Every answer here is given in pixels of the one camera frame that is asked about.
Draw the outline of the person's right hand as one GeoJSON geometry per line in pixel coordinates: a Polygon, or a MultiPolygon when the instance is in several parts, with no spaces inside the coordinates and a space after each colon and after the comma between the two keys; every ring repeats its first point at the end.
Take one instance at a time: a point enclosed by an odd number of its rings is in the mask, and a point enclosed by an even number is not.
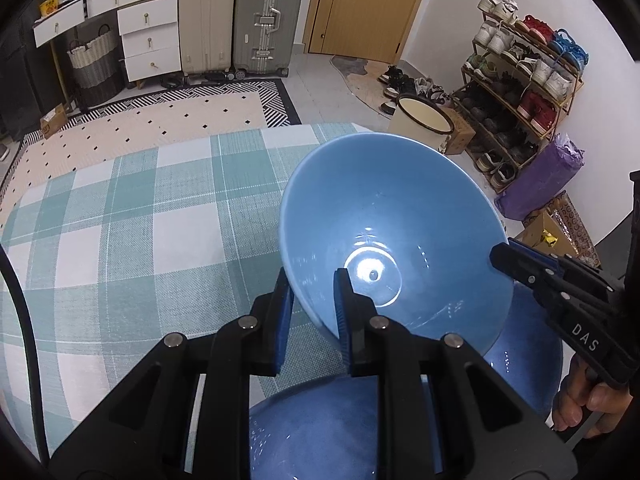
{"type": "Polygon", "coordinates": [[[599,421],[585,435],[586,439],[609,434],[623,419],[632,396],[627,390],[616,390],[606,382],[596,384],[587,377],[589,366],[578,354],[570,360],[570,371],[561,382],[552,408],[555,431],[574,428],[582,422],[582,409],[601,413],[599,421]]]}

